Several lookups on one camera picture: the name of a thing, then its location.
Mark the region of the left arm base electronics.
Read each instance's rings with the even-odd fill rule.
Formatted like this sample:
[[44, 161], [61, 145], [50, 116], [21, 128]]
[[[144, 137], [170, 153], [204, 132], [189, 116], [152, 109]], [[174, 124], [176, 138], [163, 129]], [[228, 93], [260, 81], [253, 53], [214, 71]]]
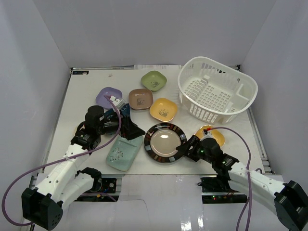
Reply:
[[102, 178], [94, 190], [84, 192], [76, 202], [117, 202], [121, 184], [117, 178]]

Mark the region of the light teal rectangular plate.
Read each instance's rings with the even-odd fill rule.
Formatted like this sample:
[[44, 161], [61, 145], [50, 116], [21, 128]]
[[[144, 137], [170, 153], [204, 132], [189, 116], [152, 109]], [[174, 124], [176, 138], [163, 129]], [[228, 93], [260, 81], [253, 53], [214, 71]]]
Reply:
[[118, 136], [106, 157], [107, 165], [119, 171], [127, 172], [132, 166], [142, 143], [143, 136], [132, 140]]

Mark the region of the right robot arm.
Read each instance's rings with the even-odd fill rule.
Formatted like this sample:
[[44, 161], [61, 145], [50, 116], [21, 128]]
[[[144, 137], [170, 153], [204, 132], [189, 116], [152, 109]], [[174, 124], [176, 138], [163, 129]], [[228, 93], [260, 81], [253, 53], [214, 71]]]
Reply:
[[238, 159], [223, 153], [213, 138], [200, 140], [192, 136], [176, 149], [193, 161], [210, 163], [219, 177], [217, 185], [221, 191], [233, 189], [246, 194], [275, 214], [288, 230], [301, 231], [307, 225], [308, 196], [297, 182], [286, 183], [248, 170]]

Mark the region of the brown square panda plate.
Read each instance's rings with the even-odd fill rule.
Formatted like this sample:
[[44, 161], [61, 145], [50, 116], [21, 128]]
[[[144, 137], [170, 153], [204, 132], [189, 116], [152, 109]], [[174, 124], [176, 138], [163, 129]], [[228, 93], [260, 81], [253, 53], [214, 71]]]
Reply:
[[133, 110], [148, 109], [153, 102], [153, 94], [149, 89], [134, 89], [128, 95], [128, 103]]

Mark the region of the round black rimmed plate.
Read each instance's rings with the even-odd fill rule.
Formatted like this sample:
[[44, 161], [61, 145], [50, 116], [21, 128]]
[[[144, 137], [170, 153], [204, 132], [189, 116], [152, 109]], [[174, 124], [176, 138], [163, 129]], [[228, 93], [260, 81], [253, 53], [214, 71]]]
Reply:
[[186, 141], [186, 135], [180, 127], [172, 123], [159, 123], [146, 132], [144, 148], [156, 162], [169, 164], [182, 158], [183, 154], [176, 148]]

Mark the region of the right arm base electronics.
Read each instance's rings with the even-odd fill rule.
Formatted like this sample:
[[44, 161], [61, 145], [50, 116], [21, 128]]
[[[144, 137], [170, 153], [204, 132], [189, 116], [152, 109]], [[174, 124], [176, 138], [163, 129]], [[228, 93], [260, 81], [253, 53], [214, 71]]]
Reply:
[[225, 180], [216, 176], [202, 177], [197, 183], [201, 187], [202, 202], [206, 204], [245, 204], [247, 196], [230, 188]]

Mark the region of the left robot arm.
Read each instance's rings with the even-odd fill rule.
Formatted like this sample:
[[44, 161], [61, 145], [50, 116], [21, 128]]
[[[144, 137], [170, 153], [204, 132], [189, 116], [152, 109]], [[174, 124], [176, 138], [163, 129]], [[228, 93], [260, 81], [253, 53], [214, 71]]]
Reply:
[[130, 118], [130, 106], [112, 108], [105, 112], [103, 107], [88, 108], [85, 120], [79, 124], [62, 159], [52, 162], [52, 171], [36, 185], [22, 193], [23, 217], [51, 231], [60, 222], [64, 210], [83, 193], [98, 192], [102, 186], [99, 170], [79, 167], [100, 149], [101, 136], [120, 135], [133, 140], [145, 134]]

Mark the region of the orange square plate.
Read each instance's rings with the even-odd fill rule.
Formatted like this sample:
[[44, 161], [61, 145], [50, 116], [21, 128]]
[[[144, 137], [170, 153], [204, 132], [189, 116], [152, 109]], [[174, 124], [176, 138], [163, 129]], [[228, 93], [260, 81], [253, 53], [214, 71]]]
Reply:
[[[200, 140], [203, 139], [203, 129], [204, 128], [212, 128], [211, 125], [205, 125], [205, 126], [202, 126], [201, 128], [199, 128], [196, 132], [195, 132], [195, 136], [197, 136]], [[220, 133], [218, 130], [214, 129], [212, 130], [211, 129], [211, 133], [212, 135], [214, 136], [214, 139], [216, 140], [216, 142], [219, 144], [220, 148], [223, 147], [223, 145], [225, 144], [225, 137], [223, 136], [222, 133]]]

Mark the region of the yellow square panda plate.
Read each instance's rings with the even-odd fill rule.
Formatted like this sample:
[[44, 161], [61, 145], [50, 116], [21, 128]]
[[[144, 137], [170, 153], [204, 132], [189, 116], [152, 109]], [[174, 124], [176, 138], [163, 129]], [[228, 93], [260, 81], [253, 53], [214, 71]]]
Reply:
[[150, 107], [150, 115], [161, 122], [170, 122], [177, 112], [178, 106], [166, 98], [155, 100]]

